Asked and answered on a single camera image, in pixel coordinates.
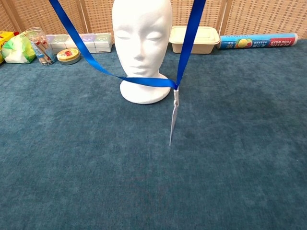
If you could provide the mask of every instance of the white foam mannequin head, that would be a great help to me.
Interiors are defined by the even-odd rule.
[[[127,76],[166,78],[159,68],[171,30],[170,1],[115,0],[112,21],[116,51]],[[120,91],[131,102],[150,104],[162,100],[170,89],[123,81]]]

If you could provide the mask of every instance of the container lid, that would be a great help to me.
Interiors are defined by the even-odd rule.
[[[72,61],[78,58],[79,55],[79,50],[74,48],[68,48],[58,52],[57,58],[59,61]]]
[[[186,34],[186,26],[173,26],[169,42],[174,44],[183,44],[184,36]],[[220,37],[213,27],[199,26],[194,44],[208,44],[215,45],[220,42]]]

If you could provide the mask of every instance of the stack of white boxes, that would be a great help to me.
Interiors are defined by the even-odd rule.
[[[80,34],[81,39],[90,53],[110,53],[112,49],[111,34]],[[53,54],[67,48],[76,48],[72,38],[66,34],[49,34],[47,39],[52,47]]]

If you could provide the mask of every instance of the mannequin nose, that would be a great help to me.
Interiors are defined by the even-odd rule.
[[[139,61],[144,59],[143,44],[139,39],[135,39],[135,42],[131,46],[131,52],[134,59]]]

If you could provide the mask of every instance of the lanyard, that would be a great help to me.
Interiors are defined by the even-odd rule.
[[[181,83],[181,79],[183,77],[184,70],[187,66],[192,48],[194,39],[196,36],[196,32],[199,26],[199,23],[201,21],[201,15],[203,8],[205,6],[206,0],[194,0],[191,14],[189,17],[189,22],[187,25],[187,31],[184,38],[182,51],[180,54],[179,64],[178,64],[178,71],[177,71],[177,80],[176,83],[173,80],[170,79],[160,79],[160,78],[128,78],[128,77],[121,77],[117,76],[113,73],[110,73],[106,69],[104,69],[92,56],[92,54],[89,52],[87,47],[85,46],[84,42],[80,38],[77,30],[71,23],[70,19],[68,18],[67,14],[63,10],[62,6],[60,5],[58,0],[49,0],[50,4],[52,5],[55,13],[58,15],[59,19],[61,20],[63,26],[71,36],[72,40],[76,44],[77,48],[81,51],[84,58],[87,60],[87,62],[93,66],[98,71],[115,76],[119,79],[122,79],[124,81],[129,81],[132,83],[140,84],[140,85],[146,85],[146,86],[152,86],[152,87],[169,87],[174,89],[174,110],[173,110],[173,116],[172,116],[172,126],[171,126],[171,135],[170,135],[170,144],[172,139],[172,134],[176,122],[176,116],[177,116],[177,110],[179,106],[179,85]]]

